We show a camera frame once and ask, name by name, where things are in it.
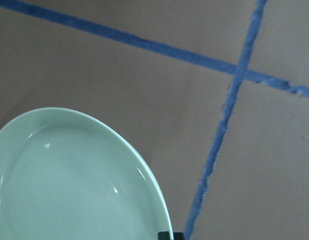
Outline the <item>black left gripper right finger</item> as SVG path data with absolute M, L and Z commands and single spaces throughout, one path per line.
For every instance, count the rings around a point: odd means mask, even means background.
M 174 240 L 184 240 L 184 234 L 182 232 L 174 232 L 173 239 Z

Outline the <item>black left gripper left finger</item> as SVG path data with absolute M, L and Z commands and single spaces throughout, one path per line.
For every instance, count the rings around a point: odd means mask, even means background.
M 157 234 L 158 240 L 171 240 L 170 233 L 168 231 L 162 231 Z

